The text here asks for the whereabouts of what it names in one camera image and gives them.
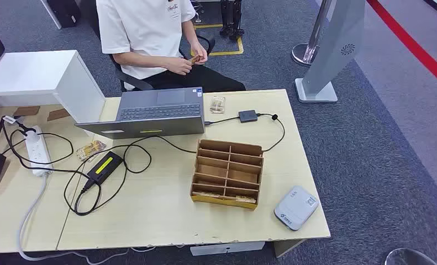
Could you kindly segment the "person's left hand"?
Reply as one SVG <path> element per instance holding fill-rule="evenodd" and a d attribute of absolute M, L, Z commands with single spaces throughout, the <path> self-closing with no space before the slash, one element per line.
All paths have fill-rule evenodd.
<path fill-rule="evenodd" d="M 195 65 L 203 65 L 208 61 L 207 51 L 199 42 L 191 44 L 191 51 L 195 54 L 195 59 L 193 60 Z"/>

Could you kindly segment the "person's right hand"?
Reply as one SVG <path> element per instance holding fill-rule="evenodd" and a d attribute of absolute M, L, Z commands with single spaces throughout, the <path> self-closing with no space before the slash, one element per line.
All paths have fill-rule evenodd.
<path fill-rule="evenodd" d="M 192 62 L 180 57 L 167 57 L 164 68 L 178 75 L 186 75 L 192 69 Z"/>

